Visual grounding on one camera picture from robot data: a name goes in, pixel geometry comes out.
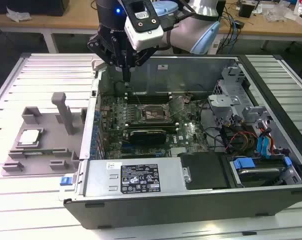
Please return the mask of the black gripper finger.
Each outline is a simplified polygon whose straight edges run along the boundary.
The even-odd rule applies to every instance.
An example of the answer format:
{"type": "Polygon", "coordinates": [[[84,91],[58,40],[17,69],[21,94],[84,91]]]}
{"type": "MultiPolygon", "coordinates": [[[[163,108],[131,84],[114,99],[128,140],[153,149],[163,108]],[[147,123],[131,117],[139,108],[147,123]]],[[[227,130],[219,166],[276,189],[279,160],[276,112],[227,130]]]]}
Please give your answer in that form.
{"type": "Polygon", "coordinates": [[[90,38],[87,46],[106,64],[109,64],[122,72],[123,81],[127,81],[126,60],[118,36],[114,33],[111,33],[110,36],[103,36],[97,33],[90,38]]]}
{"type": "Polygon", "coordinates": [[[126,82],[131,80],[131,69],[142,66],[155,52],[157,47],[136,51],[132,47],[126,51],[126,82]]]}

